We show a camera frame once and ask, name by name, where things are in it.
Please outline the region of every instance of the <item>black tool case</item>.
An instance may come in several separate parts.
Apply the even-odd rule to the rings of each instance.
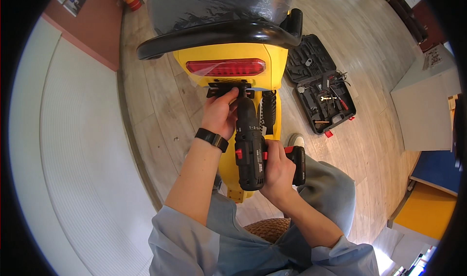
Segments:
[[[334,61],[316,35],[303,36],[298,47],[289,49],[285,71],[289,79],[296,83],[295,92],[314,133],[326,133],[330,137],[330,129],[353,119],[356,109],[343,81],[345,75],[336,70]],[[336,96],[328,85],[342,98],[348,110],[338,99],[321,100]]]

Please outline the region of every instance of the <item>shirt sleeve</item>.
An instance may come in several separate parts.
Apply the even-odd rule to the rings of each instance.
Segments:
[[[168,206],[153,217],[152,224],[151,276],[214,274],[219,258],[218,233]]]
[[[313,266],[301,276],[378,276],[378,265],[369,244],[354,244],[342,236],[333,248],[315,247],[312,249]]]

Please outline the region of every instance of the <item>wicker stool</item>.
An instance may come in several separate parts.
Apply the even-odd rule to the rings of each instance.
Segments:
[[[275,243],[289,228],[290,218],[270,218],[244,226],[248,232]]]

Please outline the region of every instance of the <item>red tail light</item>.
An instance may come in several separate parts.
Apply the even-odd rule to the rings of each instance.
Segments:
[[[188,61],[186,68],[200,76],[252,76],[266,69],[266,63],[258,58]]]

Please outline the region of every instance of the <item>watch strap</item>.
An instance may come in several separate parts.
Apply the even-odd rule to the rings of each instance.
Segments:
[[[204,141],[209,142],[211,145],[218,147],[222,150],[223,153],[227,150],[229,146],[229,142],[224,139],[224,137],[220,136],[219,134],[213,133],[205,128],[199,128],[198,132],[196,132],[195,138],[202,139]]]

